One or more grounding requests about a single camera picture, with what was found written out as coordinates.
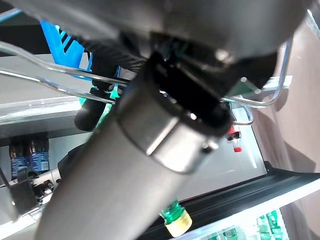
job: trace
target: shelf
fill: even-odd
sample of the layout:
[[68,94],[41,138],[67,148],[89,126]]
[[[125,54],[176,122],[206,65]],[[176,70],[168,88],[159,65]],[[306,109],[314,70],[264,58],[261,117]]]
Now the shelf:
[[18,136],[47,133],[48,138],[85,133],[74,118],[81,105],[75,96],[0,104],[0,146]]
[[[265,164],[265,176],[182,201],[192,225],[175,239],[208,240],[206,236],[240,226],[246,219],[256,219],[320,189],[320,173],[297,173]],[[148,239],[171,239],[160,217],[138,238]]]

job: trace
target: wire rack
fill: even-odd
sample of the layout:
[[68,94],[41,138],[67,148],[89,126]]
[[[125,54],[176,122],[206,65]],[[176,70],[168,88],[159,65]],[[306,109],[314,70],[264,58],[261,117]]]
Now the wire rack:
[[[9,11],[3,12],[0,14],[0,23],[16,16],[19,14],[21,11],[19,9],[13,8]],[[284,89],[284,83],[286,79],[286,73],[287,73],[287,68],[288,68],[288,63],[289,63],[289,58],[290,58],[290,53],[291,53],[291,48],[292,48],[292,43],[293,39],[290,39],[286,43],[285,47],[285,52],[284,52],[284,57],[283,57],[283,62],[282,62],[282,67],[281,67],[281,72],[280,72],[280,77],[279,77],[279,83],[278,87],[275,89],[273,96],[270,100],[268,101],[255,101],[251,99],[246,99],[243,98],[242,96],[225,96],[222,98],[223,101],[230,102],[230,103],[238,103],[242,105],[247,113],[248,116],[248,121],[246,122],[238,122],[235,121],[233,124],[234,125],[242,125],[242,126],[248,126],[251,125],[254,121],[253,115],[248,107],[251,108],[265,108],[273,103],[275,103],[278,98],[280,97],[283,89]],[[51,62],[44,61],[37,56],[33,55],[32,53],[17,47],[15,45],[12,45],[7,42],[0,41],[0,51],[4,52],[6,54],[10,55],[15,55],[18,56],[34,65],[37,65],[41,68],[47,69],[49,71],[54,71],[62,74],[67,74],[71,75],[83,80],[86,79],[94,79],[97,81],[101,82],[107,82],[111,84],[118,84],[119,86],[127,86],[130,83],[130,80],[119,78],[119,77],[104,77],[104,76],[99,76],[96,74],[91,73],[88,70],[80,69],[80,68],[75,68],[75,67],[70,67],[70,66],[65,66],[65,65],[59,65]],[[46,79],[44,77],[39,77],[39,76],[29,76],[20,72],[13,71],[11,69],[4,69],[0,68],[0,75],[12,77],[12,78],[18,78],[20,80],[28,81],[31,83],[35,84],[40,84],[44,87],[50,88],[54,91],[70,95],[70,96],[77,96],[80,98],[86,98],[86,99],[91,99],[103,103],[108,103],[108,104],[114,104],[115,100],[111,98],[102,98],[95,96],[89,92],[84,92],[78,89],[74,88],[69,88],[66,86],[63,86],[61,84],[58,84],[54,81],[51,81],[49,79]],[[256,91],[255,87],[253,86],[252,83],[248,81],[243,81],[244,84],[246,84],[254,93],[259,94],[260,91]]]

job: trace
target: gray cylindrical tube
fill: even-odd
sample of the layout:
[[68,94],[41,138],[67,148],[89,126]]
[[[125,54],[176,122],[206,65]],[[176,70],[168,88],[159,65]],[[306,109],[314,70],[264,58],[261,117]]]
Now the gray cylindrical tube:
[[37,240],[133,240],[188,177],[146,156],[109,115],[45,210]]

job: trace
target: blue bottle label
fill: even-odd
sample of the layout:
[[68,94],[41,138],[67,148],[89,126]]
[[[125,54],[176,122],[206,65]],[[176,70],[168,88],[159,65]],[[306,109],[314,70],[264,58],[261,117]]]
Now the blue bottle label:
[[11,177],[16,179],[18,176],[18,171],[27,167],[28,162],[24,156],[16,156],[11,159]]
[[44,173],[49,170],[49,155],[48,152],[35,152],[32,154],[31,165],[38,173]]

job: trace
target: metal wire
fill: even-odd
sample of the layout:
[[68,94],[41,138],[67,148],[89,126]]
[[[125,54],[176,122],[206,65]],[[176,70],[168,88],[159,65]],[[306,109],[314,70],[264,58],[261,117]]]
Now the metal wire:
[[5,11],[5,12],[2,12],[0,13],[0,23],[18,15],[22,13],[22,11],[20,9],[17,9],[17,8],[12,8],[8,11]]
[[248,116],[248,121],[234,121],[233,125],[250,126],[254,123],[254,116],[252,115],[252,112],[249,110],[247,106],[244,105],[243,107],[246,112],[246,115]]
[[293,43],[292,38],[290,40],[288,40],[286,43],[283,62],[282,62],[282,68],[281,68],[281,73],[280,73],[280,78],[279,78],[279,85],[278,85],[277,89],[275,90],[271,100],[269,100],[269,101],[254,101],[254,100],[245,99],[245,98],[236,97],[236,96],[224,97],[224,98],[222,98],[222,100],[226,101],[226,102],[230,102],[230,103],[240,103],[243,105],[250,106],[252,108],[265,108],[265,107],[268,107],[268,106],[272,105],[273,103],[275,103],[278,100],[278,98],[280,97],[280,95],[284,89],[284,83],[285,83],[285,79],[286,79],[292,43]]
[[0,68],[0,75],[12,77],[12,78],[19,78],[21,80],[25,80],[25,81],[28,81],[31,83],[40,84],[44,87],[50,88],[52,90],[55,90],[59,93],[66,94],[66,95],[91,99],[91,100],[95,100],[95,101],[99,101],[99,102],[103,102],[103,103],[107,103],[107,104],[114,104],[115,103],[115,100],[113,100],[113,99],[105,99],[105,98],[102,98],[99,96],[95,96],[89,92],[83,92],[83,91],[80,91],[77,89],[68,88],[63,85],[57,84],[53,81],[47,80],[43,77],[28,76],[28,75],[24,75],[19,72],[15,72],[15,71],[3,69],[3,68]]
[[316,34],[316,36],[320,39],[320,29],[319,26],[312,14],[312,12],[308,9],[307,10],[307,15],[306,15],[306,19],[310,25],[310,27],[312,28],[313,32]]
[[118,84],[120,86],[127,86],[131,81],[127,79],[122,79],[119,77],[115,78],[110,78],[110,77],[105,77],[105,76],[99,76],[96,74],[92,74],[89,71],[79,69],[79,68],[74,68],[74,67],[69,67],[69,66],[63,66],[63,65],[58,65],[55,63],[47,62],[44,61],[36,56],[34,56],[32,53],[18,47],[15,45],[12,45],[7,42],[0,41],[0,51],[4,52],[6,54],[10,55],[16,55],[18,57],[21,57],[28,62],[37,65],[41,68],[48,69],[51,71],[55,71],[58,73],[63,73],[63,74],[68,74],[71,76],[77,76],[80,78],[91,78],[95,79],[101,82],[106,82],[106,83],[111,83],[111,84]]

